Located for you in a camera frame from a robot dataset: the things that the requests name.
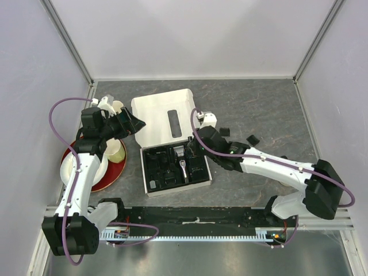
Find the black cleaning brush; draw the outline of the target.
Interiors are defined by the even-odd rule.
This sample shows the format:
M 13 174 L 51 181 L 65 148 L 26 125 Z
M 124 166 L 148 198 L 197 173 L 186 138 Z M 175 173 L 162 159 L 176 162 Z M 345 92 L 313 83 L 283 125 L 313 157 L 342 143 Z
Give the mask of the black cleaning brush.
M 164 178 L 163 178 L 163 174 L 160 172 L 159 176 L 160 176 L 160 185 L 161 185 L 161 186 L 164 186 Z

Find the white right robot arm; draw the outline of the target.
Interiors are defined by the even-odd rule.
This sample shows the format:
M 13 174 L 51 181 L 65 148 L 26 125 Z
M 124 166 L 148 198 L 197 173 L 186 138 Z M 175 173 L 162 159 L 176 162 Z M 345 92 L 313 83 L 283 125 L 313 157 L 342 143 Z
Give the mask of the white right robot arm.
M 263 212 L 269 226 L 296 215 L 335 218 L 344 184 L 325 160 L 296 162 L 227 141 L 216 129 L 216 116 L 198 109 L 132 107 L 128 116 L 140 146 L 144 189 L 149 196 L 210 185 L 208 163 L 213 161 L 227 171 L 260 175 L 294 189 L 292 194 L 269 199 Z

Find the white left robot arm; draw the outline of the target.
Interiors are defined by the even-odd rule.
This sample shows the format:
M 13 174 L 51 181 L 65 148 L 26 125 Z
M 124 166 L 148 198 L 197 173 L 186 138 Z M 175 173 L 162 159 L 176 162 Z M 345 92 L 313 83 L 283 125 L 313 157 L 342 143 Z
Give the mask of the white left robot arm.
M 42 223 L 44 235 L 56 256 L 94 254 L 100 233 L 108 224 L 120 226 L 125 222 L 121 200 L 102 200 L 89 213 L 89 197 L 107 142 L 134 135 L 146 125 L 127 108 L 121 108 L 115 115 L 98 107 L 87 108 L 81 112 L 81 121 L 82 127 L 71 149 L 74 160 L 65 194 L 55 214 Z

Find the black silver hair clipper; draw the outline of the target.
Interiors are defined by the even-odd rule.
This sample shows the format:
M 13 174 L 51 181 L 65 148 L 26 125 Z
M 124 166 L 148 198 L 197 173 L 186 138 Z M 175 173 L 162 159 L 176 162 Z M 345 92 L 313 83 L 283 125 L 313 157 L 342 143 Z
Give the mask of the black silver hair clipper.
M 185 148 L 183 145 L 179 145 L 173 148 L 178 158 L 179 166 L 182 170 L 182 174 L 185 180 L 185 183 L 189 183 L 189 176 L 186 171 L 186 161 L 185 161 Z

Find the small white oil bottle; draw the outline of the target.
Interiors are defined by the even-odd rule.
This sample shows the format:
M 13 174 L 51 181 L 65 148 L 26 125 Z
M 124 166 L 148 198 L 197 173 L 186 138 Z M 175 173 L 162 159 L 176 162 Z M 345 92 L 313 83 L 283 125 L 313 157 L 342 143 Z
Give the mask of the small white oil bottle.
M 155 190 L 157 188 L 156 181 L 155 180 L 151 180 L 149 182 L 149 186 L 150 186 L 150 189 L 151 190 Z

